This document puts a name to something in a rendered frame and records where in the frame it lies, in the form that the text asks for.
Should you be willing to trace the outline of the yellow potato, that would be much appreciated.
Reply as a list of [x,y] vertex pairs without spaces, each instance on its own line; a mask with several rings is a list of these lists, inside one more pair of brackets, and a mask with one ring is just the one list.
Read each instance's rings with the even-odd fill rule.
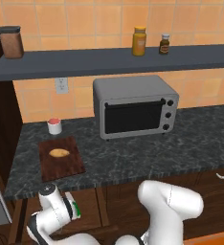
[[62,158],[62,157],[68,156],[70,154],[70,152],[66,149],[63,149],[63,148],[55,148],[55,149],[52,149],[49,152],[49,154],[55,158]]

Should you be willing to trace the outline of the dark wooden cutting board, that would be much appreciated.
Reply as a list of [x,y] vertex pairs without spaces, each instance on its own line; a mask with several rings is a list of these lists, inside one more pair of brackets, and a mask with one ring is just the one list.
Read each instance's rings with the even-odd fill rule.
[[[85,167],[73,136],[41,142],[38,146],[43,182],[50,182],[85,172]],[[52,157],[49,152],[55,148],[66,149],[70,154],[62,158]]]

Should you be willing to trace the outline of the tall dark wooden cupboard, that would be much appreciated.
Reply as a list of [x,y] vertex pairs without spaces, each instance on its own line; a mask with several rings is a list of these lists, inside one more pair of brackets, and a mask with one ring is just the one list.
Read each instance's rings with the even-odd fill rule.
[[0,190],[8,183],[22,124],[13,83],[0,81]]

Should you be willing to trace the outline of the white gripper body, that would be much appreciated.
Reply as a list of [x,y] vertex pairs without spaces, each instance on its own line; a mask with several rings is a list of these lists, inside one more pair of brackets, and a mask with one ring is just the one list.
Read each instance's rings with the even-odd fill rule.
[[74,197],[72,196],[72,194],[70,192],[66,192],[65,193],[70,205],[71,205],[71,208],[72,208],[72,219],[73,220],[76,220],[76,219],[79,219],[80,218],[80,210],[78,208],[78,205],[77,205],[77,202],[75,201]]

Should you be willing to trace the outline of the black toaster oven door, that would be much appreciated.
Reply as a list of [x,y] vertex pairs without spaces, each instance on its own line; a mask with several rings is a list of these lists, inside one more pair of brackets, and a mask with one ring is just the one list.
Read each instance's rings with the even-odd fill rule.
[[163,105],[105,108],[105,133],[155,129],[160,125]]

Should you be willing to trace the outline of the dark grey wall shelf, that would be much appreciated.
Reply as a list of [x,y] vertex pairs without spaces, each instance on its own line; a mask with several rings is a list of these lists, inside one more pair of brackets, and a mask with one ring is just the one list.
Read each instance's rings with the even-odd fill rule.
[[144,56],[129,48],[27,52],[0,58],[0,81],[134,74],[224,68],[224,44],[173,46],[161,55],[148,47]]

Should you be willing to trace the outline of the dark wooden drawer front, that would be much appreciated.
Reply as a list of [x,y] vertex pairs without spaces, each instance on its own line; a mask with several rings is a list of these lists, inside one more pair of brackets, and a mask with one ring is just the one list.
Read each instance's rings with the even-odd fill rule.
[[216,173],[224,175],[224,168],[201,172],[196,186],[204,200],[204,210],[196,219],[199,235],[224,232],[224,180]]

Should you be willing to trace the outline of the dark wooden cupboard door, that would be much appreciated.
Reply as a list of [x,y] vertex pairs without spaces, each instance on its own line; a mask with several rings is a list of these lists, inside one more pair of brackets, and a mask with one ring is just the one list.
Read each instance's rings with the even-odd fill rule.
[[[197,173],[155,179],[183,188],[198,190]],[[138,187],[144,180],[102,188],[110,224],[118,225],[121,234],[143,234],[149,225],[149,214],[137,197]],[[200,217],[184,221],[184,240],[201,236]]]

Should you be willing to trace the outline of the dark wooden drawer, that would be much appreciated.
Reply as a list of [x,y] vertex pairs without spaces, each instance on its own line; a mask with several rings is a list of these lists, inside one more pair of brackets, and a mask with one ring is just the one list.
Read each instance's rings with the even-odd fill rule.
[[199,235],[224,232],[224,180],[216,173],[224,175],[224,168],[201,172],[196,186],[204,200],[204,210],[196,219]]
[[[100,211],[100,204],[104,204],[103,197],[95,189],[72,191],[71,194],[78,204],[81,219],[64,226],[51,238],[58,240],[72,234],[88,233],[101,245],[112,245],[118,227],[109,224],[105,208]],[[27,234],[27,223],[31,214],[40,210],[38,195],[16,201],[8,245],[35,245]]]

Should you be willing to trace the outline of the yellow mustard bottle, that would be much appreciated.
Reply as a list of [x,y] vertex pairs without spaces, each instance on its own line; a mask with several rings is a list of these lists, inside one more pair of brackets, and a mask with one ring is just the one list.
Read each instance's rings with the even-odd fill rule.
[[146,28],[135,27],[132,40],[132,54],[143,56],[146,51]]

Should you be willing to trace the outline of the brown jar with black lid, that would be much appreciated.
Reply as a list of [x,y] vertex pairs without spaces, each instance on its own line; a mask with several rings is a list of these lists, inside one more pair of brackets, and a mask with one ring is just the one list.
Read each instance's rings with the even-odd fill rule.
[[0,41],[5,58],[16,59],[24,55],[19,26],[1,26]]

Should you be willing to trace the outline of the small brown sauce bottle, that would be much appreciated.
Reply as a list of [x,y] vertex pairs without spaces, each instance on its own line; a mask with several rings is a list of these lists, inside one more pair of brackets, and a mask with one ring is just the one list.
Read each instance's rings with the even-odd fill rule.
[[161,55],[166,55],[168,53],[168,49],[169,49],[169,35],[167,33],[164,33],[162,35],[162,40],[160,42],[159,53]]

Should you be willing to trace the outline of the white wall socket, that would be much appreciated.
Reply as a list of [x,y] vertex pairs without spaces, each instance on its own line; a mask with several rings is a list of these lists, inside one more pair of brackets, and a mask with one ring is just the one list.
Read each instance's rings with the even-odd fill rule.
[[56,92],[58,94],[68,94],[68,78],[55,78]]

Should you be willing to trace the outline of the grey toaster oven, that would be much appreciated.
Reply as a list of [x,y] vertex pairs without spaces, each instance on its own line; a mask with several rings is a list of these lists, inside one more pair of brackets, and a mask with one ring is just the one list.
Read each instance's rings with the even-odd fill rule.
[[[104,105],[106,103],[123,104],[160,99],[165,99],[166,104],[162,107],[158,128],[121,133],[105,133]],[[172,106],[168,106],[169,100],[174,101]],[[104,140],[168,133],[174,126],[178,101],[179,94],[159,76],[96,78],[93,82],[94,114],[100,136]],[[171,113],[170,118],[166,118],[167,112]],[[163,129],[164,124],[169,124],[169,129],[166,131]]]

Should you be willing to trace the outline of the white jar with red lid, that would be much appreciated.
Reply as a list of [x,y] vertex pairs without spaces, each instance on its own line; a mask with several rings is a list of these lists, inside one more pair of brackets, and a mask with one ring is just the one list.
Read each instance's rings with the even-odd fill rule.
[[52,135],[60,134],[62,131],[61,120],[52,118],[47,121],[49,133]]

